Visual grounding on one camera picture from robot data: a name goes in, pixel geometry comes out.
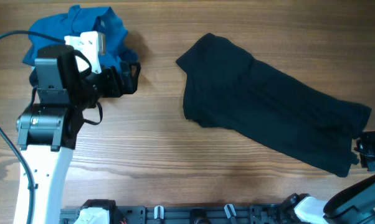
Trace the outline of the navy folded shirt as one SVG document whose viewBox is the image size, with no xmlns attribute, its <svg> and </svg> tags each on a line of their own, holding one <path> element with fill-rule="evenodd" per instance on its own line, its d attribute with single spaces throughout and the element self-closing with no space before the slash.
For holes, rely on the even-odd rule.
<svg viewBox="0 0 375 224">
<path fill-rule="evenodd" d="M 30 65 L 32 67 L 35 66 L 34 64 L 34 59 L 37 56 L 37 51 L 31 47 L 29 51 L 26 53 L 24 56 L 22 63 L 26 65 Z M 122 84 L 125 90 L 131 91 L 133 89 L 133 81 L 132 78 L 129 77 L 129 75 L 123 74 L 126 69 L 121 67 L 121 63 L 123 62 L 137 62 L 138 61 L 138 56 L 137 54 L 133 51 L 130 50 L 126 47 L 122 47 L 121 50 L 116 50 L 115 52 L 110 52 L 107 51 L 105 55 L 99 55 L 98 56 L 99 62 L 101 65 L 104 67 L 115 67 L 117 70 L 117 74 L 120 76 L 122 80 Z M 30 84 L 32 86 L 38 84 L 37 82 L 37 75 L 30 75 L 29 77 Z"/>
</svg>

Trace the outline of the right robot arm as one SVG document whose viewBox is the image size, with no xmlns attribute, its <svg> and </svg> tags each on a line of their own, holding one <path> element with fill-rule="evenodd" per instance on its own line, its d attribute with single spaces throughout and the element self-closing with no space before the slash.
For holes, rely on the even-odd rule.
<svg viewBox="0 0 375 224">
<path fill-rule="evenodd" d="M 375 171 L 375 131 L 356 140 L 361 167 Z M 279 207 L 278 223 L 375 224 L 375 174 L 342 190 L 328 201 L 293 194 Z"/>
</svg>

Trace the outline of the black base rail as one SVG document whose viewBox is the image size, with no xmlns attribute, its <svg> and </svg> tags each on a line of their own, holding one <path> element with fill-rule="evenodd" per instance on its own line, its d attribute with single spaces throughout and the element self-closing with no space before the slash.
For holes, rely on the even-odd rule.
<svg viewBox="0 0 375 224">
<path fill-rule="evenodd" d="M 293 213 L 297 203 L 297 195 L 276 204 L 206 207 L 117 206 L 114 200 L 87 200 L 80 208 L 61 210 L 59 223 L 301 223 Z"/>
</svg>

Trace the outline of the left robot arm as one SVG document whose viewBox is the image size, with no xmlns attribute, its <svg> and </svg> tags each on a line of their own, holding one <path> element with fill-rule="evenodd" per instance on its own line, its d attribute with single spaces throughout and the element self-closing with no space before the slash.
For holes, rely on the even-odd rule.
<svg viewBox="0 0 375 224">
<path fill-rule="evenodd" d="M 37 85 L 31 102 L 16 123 L 22 156 L 14 223 L 58 223 L 65 177 L 73 158 L 77 135 L 88 108 L 98 108 L 100 98 L 119 98 L 137 90 L 141 65 L 121 62 L 93 72 L 79 71 L 76 58 L 87 61 L 71 45 L 49 45 L 37 52 L 33 74 Z"/>
</svg>

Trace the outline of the black polo shirt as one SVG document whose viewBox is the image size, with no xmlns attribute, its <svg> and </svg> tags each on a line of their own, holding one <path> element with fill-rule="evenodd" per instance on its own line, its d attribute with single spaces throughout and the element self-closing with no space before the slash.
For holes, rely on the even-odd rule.
<svg viewBox="0 0 375 224">
<path fill-rule="evenodd" d="M 176 62 L 186 73 L 186 119 L 232 129 L 338 177 L 358 164 L 351 144 L 370 107 L 317 91 L 210 33 Z"/>
</svg>

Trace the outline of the blue polo shirt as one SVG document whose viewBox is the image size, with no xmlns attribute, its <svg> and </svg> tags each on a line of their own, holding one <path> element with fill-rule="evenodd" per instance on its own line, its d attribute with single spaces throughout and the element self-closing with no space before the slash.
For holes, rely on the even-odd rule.
<svg viewBox="0 0 375 224">
<path fill-rule="evenodd" d="M 128 31 L 111 7 L 70 7 L 67 13 L 39 19 L 29 29 L 56 39 L 66 35 L 79 36 L 82 32 L 97 31 L 105 35 L 106 52 L 126 47 Z"/>
</svg>

